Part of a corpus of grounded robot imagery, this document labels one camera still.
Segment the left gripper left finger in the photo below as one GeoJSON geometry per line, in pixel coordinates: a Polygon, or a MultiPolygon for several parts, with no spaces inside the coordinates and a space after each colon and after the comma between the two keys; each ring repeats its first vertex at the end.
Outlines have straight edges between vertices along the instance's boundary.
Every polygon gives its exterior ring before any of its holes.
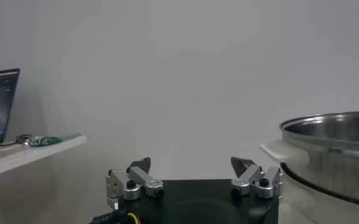
{"type": "Polygon", "coordinates": [[[163,197],[164,183],[150,176],[150,168],[151,158],[145,157],[131,162],[125,172],[108,170],[105,178],[107,205],[112,210],[117,210],[120,198],[124,201],[136,201],[140,199],[142,191],[147,197],[163,197]]]}

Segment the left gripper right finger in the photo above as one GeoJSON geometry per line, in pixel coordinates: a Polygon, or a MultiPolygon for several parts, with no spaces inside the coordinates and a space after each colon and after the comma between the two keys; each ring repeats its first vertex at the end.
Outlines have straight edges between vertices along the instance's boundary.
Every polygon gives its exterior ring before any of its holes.
{"type": "Polygon", "coordinates": [[[249,195],[252,191],[262,199],[283,197],[283,173],[279,167],[266,171],[251,159],[231,157],[236,178],[231,180],[232,194],[236,198],[249,195]]]}

